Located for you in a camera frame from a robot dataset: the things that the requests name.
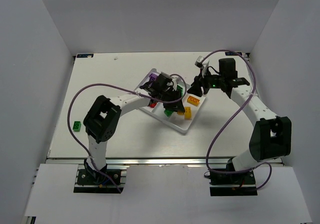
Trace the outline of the yellow lego brick from stack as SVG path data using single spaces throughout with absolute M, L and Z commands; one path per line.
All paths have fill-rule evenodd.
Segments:
M 198 107 L 201 102 L 200 102 L 200 100 L 199 100 L 198 98 L 193 97 L 193 96 L 190 95 L 190 96 L 187 98 L 187 103 L 189 103 L 189 104 L 191 104 L 191 105 L 193 105 L 193 106 Z

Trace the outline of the purple round lego brick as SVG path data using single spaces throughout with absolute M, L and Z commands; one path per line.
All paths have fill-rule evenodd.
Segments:
M 150 76 L 149 76 L 149 81 L 155 81 L 156 79 L 157 79 L 157 75 L 156 74 L 151 74 Z

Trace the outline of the red round lego brick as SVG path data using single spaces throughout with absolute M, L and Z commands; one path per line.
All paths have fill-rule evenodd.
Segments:
M 151 104 L 149 105 L 149 107 L 154 108 L 156 105 L 157 105 L 157 103 L 151 103 Z

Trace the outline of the yellow curved lego brick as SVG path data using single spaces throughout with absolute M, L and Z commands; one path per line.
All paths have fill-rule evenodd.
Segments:
M 185 107 L 185 109 L 184 109 L 184 119 L 185 120 L 191 120 L 192 117 L 193 117 L 192 109 L 190 107 Z

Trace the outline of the green studded lego plate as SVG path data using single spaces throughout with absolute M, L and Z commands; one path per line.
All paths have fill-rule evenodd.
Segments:
M 177 90 L 179 91 L 181 96 L 184 95 L 184 88 L 183 87 L 181 87 L 180 85 L 177 85 Z

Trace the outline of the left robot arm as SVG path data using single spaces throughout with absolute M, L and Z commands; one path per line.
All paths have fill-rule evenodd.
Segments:
M 146 81 L 133 93 L 128 92 L 113 98 L 103 95 L 97 97 L 83 121 L 90 152 L 84 163 L 85 169 L 95 179 L 101 176 L 101 172 L 106 171 L 107 143 L 115 134 L 121 116 L 159 101 L 168 111 L 183 112 L 184 94 L 175 78 L 161 73 L 155 80 Z

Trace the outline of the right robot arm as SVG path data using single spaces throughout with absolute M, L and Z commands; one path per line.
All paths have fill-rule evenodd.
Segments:
M 241 173 L 259 164 L 291 152 L 292 123 L 288 117 L 280 117 L 272 112 L 254 94 L 254 87 L 244 77 L 238 77 L 236 61 L 223 58 L 218 61 L 217 74 L 209 72 L 209 62 L 199 57 L 195 65 L 200 68 L 190 89 L 191 95 L 202 97 L 210 89 L 220 89 L 239 106 L 237 113 L 244 112 L 253 125 L 248 149 L 230 159 L 228 172 Z

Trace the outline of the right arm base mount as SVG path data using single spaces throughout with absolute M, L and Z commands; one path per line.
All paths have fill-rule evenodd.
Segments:
M 217 174 L 206 171 L 203 175 L 209 180 L 212 197 L 257 196 L 256 180 L 253 172 L 241 174 Z

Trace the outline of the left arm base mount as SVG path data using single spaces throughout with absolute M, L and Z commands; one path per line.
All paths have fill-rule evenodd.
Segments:
M 84 167 L 78 168 L 74 193 L 83 194 L 120 194 L 125 186 L 125 172 L 121 169 L 108 169 L 105 165 L 100 171 L 108 175 L 102 175 L 91 168 L 86 160 Z

